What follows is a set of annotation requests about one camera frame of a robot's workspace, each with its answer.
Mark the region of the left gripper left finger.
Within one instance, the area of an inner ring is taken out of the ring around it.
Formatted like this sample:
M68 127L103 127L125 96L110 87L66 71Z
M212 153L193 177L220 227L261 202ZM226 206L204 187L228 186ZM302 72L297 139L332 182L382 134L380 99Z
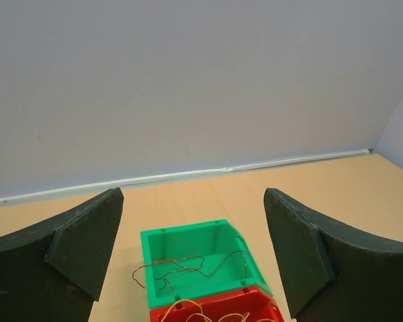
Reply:
M0 237L0 321L88 321L100 298L124 196L109 189Z

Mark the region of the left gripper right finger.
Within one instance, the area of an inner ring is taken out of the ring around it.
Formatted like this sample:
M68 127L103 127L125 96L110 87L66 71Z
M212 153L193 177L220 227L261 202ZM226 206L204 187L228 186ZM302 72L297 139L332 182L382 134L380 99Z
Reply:
M279 189L263 198L290 317L403 321L403 242L354 228Z

